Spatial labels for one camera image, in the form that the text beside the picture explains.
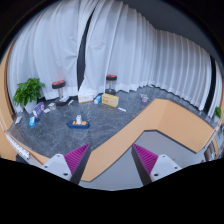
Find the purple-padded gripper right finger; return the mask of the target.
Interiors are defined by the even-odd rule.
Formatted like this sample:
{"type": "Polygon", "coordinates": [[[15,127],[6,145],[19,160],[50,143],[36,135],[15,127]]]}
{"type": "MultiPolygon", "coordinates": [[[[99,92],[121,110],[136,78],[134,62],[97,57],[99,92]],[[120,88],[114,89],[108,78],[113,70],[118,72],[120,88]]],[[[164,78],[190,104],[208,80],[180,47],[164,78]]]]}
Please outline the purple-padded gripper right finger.
{"type": "Polygon", "coordinates": [[[137,144],[132,145],[131,154],[143,185],[181,170],[167,155],[156,155],[137,144]]]}

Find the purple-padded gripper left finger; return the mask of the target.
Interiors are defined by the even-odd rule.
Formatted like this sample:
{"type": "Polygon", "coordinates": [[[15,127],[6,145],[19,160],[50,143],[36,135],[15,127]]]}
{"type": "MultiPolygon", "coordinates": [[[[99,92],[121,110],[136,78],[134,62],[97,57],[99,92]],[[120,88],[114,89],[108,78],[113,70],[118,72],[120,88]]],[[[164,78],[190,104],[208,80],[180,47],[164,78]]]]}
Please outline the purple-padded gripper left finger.
{"type": "Polygon", "coordinates": [[[86,144],[65,155],[54,155],[41,168],[74,184],[79,184],[90,154],[90,147],[86,144]]]}

